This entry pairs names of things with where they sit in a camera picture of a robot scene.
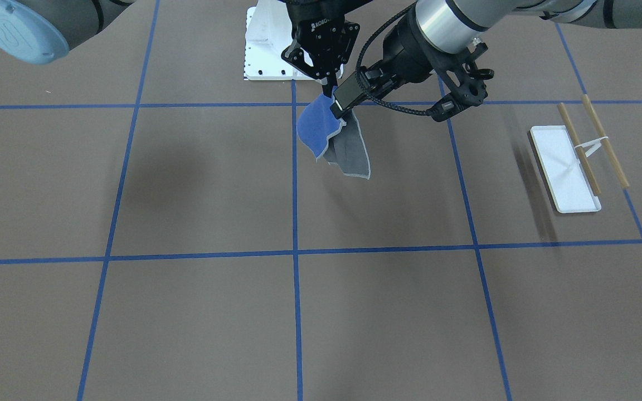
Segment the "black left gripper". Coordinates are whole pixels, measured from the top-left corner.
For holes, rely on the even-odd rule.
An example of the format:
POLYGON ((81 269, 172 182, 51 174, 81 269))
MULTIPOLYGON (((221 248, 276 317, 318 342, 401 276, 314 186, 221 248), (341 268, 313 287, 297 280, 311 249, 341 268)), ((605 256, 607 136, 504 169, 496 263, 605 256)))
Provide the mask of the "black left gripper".
POLYGON ((493 8, 405 8, 380 26, 362 46, 356 78, 332 90, 329 107, 342 119, 371 101, 392 111, 443 122, 487 98, 486 81, 494 71, 480 69, 487 51, 482 33, 495 24, 493 8), (435 74, 448 89, 428 109, 410 109, 385 100, 405 84, 423 83, 435 74))

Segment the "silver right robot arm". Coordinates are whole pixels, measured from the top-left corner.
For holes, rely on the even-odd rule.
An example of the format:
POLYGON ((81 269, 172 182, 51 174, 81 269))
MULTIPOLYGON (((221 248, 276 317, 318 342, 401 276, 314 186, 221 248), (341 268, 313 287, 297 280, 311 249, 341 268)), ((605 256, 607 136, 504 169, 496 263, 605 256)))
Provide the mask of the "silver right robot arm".
MULTIPOLYGON (((359 25, 346 16, 365 1, 259 1, 245 20, 247 80, 314 80, 331 97, 359 25)), ((0 48, 45 65, 102 33, 131 1, 0 1, 0 48)))

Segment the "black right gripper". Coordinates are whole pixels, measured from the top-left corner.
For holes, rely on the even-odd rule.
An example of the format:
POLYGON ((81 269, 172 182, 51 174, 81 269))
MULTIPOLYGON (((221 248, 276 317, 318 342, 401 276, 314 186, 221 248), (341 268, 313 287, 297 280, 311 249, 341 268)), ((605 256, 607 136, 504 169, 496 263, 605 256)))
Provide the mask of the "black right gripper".
POLYGON ((282 1, 292 23, 292 43, 282 59, 311 79, 321 80, 323 95, 334 101, 335 77, 349 60, 359 25, 346 15, 360 1, 282 1))

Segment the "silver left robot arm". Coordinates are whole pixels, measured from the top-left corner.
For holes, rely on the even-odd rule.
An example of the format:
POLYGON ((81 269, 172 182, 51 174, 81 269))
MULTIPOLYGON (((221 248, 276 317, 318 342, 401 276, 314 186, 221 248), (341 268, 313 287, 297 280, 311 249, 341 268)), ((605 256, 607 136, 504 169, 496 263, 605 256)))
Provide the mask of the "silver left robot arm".
POLYGON ((482 35, 506 16, 532 16, 553 23, 602 30, 642 30, 642 1, 417 1, 390 18, 362 46, 355 71, 332 94, 337 119, 371 101, 392 111, 443 122, 487 98, 494 76, 477 59, 487 51, 482 35), (426 110, 385 97, 402 85, 436 74, 448 89, 426 110))

